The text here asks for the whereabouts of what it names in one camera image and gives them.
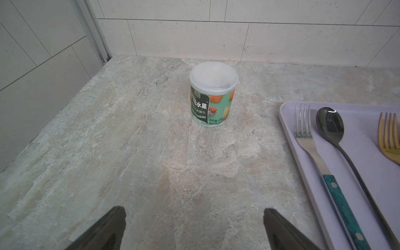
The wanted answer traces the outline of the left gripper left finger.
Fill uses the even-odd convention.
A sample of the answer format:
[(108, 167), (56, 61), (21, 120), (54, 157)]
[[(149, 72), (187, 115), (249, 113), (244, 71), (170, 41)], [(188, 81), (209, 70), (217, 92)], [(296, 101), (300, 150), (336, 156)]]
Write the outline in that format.
[(66, 250), (119, 250), (126, 229), (126, 211), (115, 206)]

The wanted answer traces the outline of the gold ornate fork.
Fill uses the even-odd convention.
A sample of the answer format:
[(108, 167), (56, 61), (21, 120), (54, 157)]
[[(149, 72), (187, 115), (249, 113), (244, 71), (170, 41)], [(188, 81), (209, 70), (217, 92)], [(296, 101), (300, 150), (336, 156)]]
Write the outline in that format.
[(381, 113), (378, 124), (378, 148), (389, 160), (400, 164), (400, 137), (396, 113)]

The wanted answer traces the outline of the lilac plastic tray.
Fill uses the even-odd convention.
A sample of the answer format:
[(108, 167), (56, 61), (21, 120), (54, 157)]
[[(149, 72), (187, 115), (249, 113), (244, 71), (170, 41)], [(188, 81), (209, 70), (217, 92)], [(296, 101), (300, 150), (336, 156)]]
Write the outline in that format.
[[(318, 169), (311, 157), (299, 146), (294, 121), (304, 102), (286, 102), (280, 106), (279, 118), (306, 186), (327, 246), (331, 250), (351, 248), (341, 224), (323, 188)], [(317, 151), (337, 179), (355, 217), (373, 250), (388, 250), (388, 243), (373, 210), (343, 154), (326, 141), (318, 131), (316, 114), (325, 103), (310, 103), (311, 132)], [(379, 117), (398, 114), (398, 107), (331, 103), (344, 122), (340, 143), (395, 235), (400, 234), (400, 167), (385, 157), (378, 148)]]

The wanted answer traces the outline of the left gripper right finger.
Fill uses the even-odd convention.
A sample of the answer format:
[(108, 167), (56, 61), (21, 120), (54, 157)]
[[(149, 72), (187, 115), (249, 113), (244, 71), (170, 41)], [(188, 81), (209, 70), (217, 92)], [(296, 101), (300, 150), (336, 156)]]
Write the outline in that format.
[(264, 226), (272, 250), (319, 250), (274, 208), (264, 210)]

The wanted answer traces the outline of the black glossy spoon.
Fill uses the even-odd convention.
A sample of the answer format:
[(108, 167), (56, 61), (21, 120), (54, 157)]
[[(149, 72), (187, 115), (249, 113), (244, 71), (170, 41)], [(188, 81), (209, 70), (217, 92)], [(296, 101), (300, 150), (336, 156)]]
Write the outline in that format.
[(373, 250), (400, 243), (400, 166), (378, 148), (380, 113), (395, 107), (345, 105), (317, 111), (323, 159), (338, 179)]

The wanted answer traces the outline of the teal handled fork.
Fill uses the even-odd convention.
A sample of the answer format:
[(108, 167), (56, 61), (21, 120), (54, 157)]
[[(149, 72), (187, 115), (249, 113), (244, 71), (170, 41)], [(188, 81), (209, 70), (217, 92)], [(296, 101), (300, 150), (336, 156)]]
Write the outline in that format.
[(353, 214), (336, 178), (331, 174), (326, 163), (319, 155), (311, 132), (311, 118), (309, 105), (296, 105), (294, 111), (294, 134), (300, 147), (313, 160), (326, 190), (327, 197), (336, 216), (345, 232), (347, 239), (354, 250), (369, 250), (370, 245), (362, 232), (355, 215)]

